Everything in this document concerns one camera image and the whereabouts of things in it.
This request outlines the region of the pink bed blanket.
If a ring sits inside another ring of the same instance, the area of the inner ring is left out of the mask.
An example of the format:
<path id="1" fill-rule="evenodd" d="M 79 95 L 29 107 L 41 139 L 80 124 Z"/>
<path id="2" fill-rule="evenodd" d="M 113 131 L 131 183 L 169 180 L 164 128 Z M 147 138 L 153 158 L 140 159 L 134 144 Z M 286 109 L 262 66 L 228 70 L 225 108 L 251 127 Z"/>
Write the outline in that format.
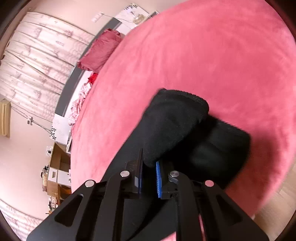
<path id="1" fill-rule="evenodd" d="M 204 99 L 250 135 L 224 188 L 248 215 L 295 157 L 295 39 L 265 1 L 187 1 L 130 31 L 100 70 L 72 128 L 72 188 L 103 176 L 160 89 Z"/>

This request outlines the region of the glass jar on nightstand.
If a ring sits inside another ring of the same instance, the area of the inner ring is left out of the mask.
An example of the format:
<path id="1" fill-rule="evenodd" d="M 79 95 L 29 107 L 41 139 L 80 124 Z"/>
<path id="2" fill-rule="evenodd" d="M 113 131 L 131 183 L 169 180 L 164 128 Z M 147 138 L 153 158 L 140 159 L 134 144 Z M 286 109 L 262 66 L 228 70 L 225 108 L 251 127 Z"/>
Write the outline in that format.
<path id="1" fill-rule="evenodd" d="M 137 14 L 137 15 L 134 16 L 133 23 L 136 24 L 136 25 L 139 25 L 145 19 L 146 19 L 146 17 L 143 14 Z"/>

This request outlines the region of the dark red ruffled pillow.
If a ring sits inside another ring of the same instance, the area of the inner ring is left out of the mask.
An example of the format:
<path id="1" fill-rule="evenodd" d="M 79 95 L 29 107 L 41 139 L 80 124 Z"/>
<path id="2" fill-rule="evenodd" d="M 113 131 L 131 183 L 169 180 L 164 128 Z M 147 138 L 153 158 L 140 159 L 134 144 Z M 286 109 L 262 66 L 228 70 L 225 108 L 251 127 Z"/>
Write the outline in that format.
<path id="1" fill-rule="evenodd" d="M 122 36 L 120 32 L 112 29 L 104 30 L 77 62 L 77 67 L 82 70 L 99 73 L 121 41 Z"/>

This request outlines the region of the white drawer cabinet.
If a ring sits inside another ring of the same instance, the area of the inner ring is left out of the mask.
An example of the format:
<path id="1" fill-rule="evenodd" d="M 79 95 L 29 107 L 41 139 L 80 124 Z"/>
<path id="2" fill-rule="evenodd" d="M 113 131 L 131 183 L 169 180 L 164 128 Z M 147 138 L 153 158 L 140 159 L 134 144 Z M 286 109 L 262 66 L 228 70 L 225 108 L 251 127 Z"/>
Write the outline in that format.
<path id="1" fill-rule="evenodd" d="M 55 182 L 64 186 L 71 186 L 71 177 L 68 172 L 50 167 L 48 171 L 48 181 Z"/>

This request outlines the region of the red small cloth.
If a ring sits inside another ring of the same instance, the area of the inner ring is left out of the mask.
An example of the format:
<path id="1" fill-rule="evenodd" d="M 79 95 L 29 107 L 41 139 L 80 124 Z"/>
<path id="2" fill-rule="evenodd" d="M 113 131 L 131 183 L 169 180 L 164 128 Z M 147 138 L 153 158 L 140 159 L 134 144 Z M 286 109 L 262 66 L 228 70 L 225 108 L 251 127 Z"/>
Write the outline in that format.
<path id="1" fill-rule="evenodd" d="M 95 80 L 96 80 L 96 78 L 97 78 L 97 73 L 92 73 L 89 77 L 88 77 L 88 83 L 90 83 L 91 85 L 93 85 L 94 84 L 94 82 L 95 82 Z"/>

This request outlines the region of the pink patterned window curtain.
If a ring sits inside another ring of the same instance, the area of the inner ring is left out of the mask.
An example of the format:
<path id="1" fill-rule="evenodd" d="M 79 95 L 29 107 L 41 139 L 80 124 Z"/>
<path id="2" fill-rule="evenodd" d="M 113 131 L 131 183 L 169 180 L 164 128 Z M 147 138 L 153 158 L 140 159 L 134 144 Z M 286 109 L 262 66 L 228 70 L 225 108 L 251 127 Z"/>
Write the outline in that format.
<path id="1" fill-rule="evenodd" d="M 1 95 L 52 121 L 65 84 L 93 38 L 53 16 L 27 12 L 4 49 Z"/>

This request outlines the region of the white wall socket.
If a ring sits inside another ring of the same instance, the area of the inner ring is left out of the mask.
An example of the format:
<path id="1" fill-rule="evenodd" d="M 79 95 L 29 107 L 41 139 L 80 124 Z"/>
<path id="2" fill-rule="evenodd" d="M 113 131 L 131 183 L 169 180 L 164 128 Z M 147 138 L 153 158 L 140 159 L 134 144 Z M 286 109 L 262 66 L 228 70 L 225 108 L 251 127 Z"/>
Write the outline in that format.
<path id="1" fill-rule="evenodd" d="M 92 19 L 91 21 L 96 23 L 102 16 L 104 16 L 104 13 L 100 12 L 98 14 L 96 14 Z"/>

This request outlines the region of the wooden desk with shelves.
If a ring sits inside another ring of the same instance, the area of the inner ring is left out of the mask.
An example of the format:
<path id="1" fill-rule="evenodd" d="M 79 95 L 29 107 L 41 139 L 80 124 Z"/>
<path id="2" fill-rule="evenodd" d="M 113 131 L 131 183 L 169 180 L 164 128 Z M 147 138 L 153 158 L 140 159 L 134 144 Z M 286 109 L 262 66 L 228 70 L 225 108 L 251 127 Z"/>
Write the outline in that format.
<path id="1" fill-rule="evenodd" d="M 71 195 L 70 155 L 66 153 L 66 147 L 54 143 L 49 150 L 49 164 L 41 173 L 43 179 L 43 191 L 49 197 L 48 215 L 51 214 L 62 202 Z"/>

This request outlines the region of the white floral nightstand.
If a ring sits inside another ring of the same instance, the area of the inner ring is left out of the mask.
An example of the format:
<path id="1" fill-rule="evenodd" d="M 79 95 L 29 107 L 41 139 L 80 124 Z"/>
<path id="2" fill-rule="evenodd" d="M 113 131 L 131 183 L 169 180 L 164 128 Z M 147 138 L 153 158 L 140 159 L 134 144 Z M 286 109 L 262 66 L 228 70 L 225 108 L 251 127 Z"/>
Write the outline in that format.
<path id="1" fill-rule="evenodd" d="M 50 130 L 50 139 L 66 146 L 66 153 L 71 154 L 72 136 L 71 126 L 67 118 L 58 114 L 54 115 Z"/>
<path id="2" fill-rule="evenodd" d="M 134 16 L 137 14 L 143 14 L 146 19 L 143 21 L 147 21 L 148 19 L 152 18 L 153 16 L 159 14 L 158 11 L 153 11 L 152 13 L 148 13 L 144 9 L 142 9 L 140 6 L 131 3 L 128 6 L 126 6 L 119 14 L 117 14 L 114 18 L 120 21 L 120 24 L 118 27 L 116 27 L 116 30 L 120 32 L 123 35 L 128 34 L 131 30 L 136 28 L 139 25 L 136 25 L 133 23 Z"/>

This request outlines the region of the white floral right nightstand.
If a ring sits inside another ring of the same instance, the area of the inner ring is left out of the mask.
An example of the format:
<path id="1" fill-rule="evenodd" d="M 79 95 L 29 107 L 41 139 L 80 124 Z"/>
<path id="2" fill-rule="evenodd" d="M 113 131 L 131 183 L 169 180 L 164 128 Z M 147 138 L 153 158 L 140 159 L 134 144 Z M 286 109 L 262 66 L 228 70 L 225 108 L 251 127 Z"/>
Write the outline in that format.
<path id="1" fill-rule="evenodd" d="M 133 23 L 134 16 L 137 14 L 143 14 L 146 19 L 143 21 L 147 21 L 148 19 L 152 18 L 153 16 L 159 14 L 158 11 L 153 11 L 152 13 L 148 13 L 144 9 L 142 9 L 140 6 L 131 3 L 128 6 L 126 6 L 119 14 L 117 14 L 114 18 L 120 21 L 120 24 L 118 27 L 116 27 L 116 30 L 120 32 L 123 35 L 128 34 L 131 30 L 136 28 L 139 25 L 136 25 Z"/>

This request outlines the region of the black pants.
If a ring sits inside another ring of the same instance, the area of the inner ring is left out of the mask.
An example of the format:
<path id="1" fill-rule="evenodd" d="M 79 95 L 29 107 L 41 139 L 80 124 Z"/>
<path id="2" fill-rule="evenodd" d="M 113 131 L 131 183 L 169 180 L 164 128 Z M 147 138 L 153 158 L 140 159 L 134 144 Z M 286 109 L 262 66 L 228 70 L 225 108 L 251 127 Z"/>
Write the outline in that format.
<path id="1" fill-rule="evenodd" d="M 211 116 L 204 99 L 160 89 L 103 176 L 122 171 L 143 149 L 142 197 L 125 200 L 121 239 L 161 240 L 174 231 L 174 203 L 158 198 L 156 162 L 224 189 L 247 161 L 250 142 L 247 132 Z"/>

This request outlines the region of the pink floral crumpled cloth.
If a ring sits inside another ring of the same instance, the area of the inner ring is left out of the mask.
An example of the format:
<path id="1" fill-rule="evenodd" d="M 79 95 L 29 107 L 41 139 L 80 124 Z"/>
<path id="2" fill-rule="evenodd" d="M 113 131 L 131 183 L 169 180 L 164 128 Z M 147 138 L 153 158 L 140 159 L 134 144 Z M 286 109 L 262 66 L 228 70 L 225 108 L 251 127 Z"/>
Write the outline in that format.
<path id="1" fill-rule="evenodd" d="M 68 123 L 70 126 L 74 125 L 78 119 L 79 113 L 81 112 L 82 105 L 92 88 L 92 84 L 87 82 L 82 85 L 79 93 L 78 98 L 72 103 L 71 106 L 71 113 L 68 118 Z"/>

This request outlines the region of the grey bed headboard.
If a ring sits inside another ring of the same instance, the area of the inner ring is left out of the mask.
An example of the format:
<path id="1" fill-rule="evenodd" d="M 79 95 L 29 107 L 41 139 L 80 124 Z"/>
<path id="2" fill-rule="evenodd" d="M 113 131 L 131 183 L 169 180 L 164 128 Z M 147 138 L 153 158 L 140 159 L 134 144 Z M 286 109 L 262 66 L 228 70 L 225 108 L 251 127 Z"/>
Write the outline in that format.
<path id="1" fill-rule="evenodd" d="M 81 57 L 87 53 L 87 51 L 91 48 L 91 46 L 95 42 L 95 40 L 98 37 L 100 37 L 106 29 L 119 30 L 121 27 L 123 27 L 123 30 L 127 30 L 129 32 L 130 30 L 134 29 L 135 27 L 137 27 L 138 25 L 140 25 L 141 23 L 143 23 L 147 19 L 150 19 L 151 17 L 157 15 L 158 13 L 159 13 L 158 11 L 154 11 L 152 13 L 152 15 L 146 16 L 144 18 L 144 20 L 142 20 L 139 24 L 135 24 L 133 21 L 131 21 L 131 22 L 126 21 L 122 18 L 111 17 L 111 20 L 109 20 L 109 22 L 107 22 L 102 27 L 102 29 L 95 35 L 95 37 L 92 39 L 90 44 L 84 50 Z M 67 109 L 71 105 L 70 102 L 73 97 L 73 94 L 74 94 L 83 74 L 84 74 L 84 70 L 80 69 L 77 65 L 75 65 L 65 86 L 64 86 L 62 94 L 60 95 L 60 98 L 58 100 L 58 103 L 57 103 L 57 106 L 55 109 L 55 116 L 59 115 L 61 117 L 65 117 L 65 115 L 67 113 Z"/>

